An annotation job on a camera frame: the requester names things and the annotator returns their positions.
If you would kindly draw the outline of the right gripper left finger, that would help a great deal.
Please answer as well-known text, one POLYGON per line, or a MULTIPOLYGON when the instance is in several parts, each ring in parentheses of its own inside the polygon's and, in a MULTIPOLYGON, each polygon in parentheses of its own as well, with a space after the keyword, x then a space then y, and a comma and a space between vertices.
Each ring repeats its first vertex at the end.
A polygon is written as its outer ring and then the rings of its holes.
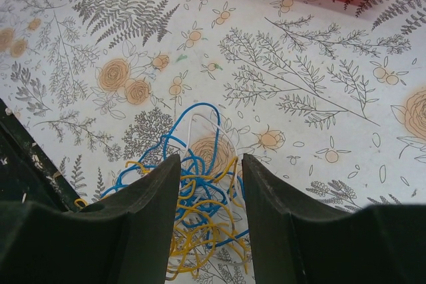
POLYGON ((2 283, 163 283, 180 157, 78 212, 1 203, 2 283))

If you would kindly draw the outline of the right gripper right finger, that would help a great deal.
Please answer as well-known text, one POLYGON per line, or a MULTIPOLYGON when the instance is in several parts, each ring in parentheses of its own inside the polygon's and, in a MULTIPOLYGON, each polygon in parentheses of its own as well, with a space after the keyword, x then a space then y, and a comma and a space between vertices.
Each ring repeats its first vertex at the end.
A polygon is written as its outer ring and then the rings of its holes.
POLYGON ((425 206, 347 213, 242 158, 257 283, 424 283, 425 206))

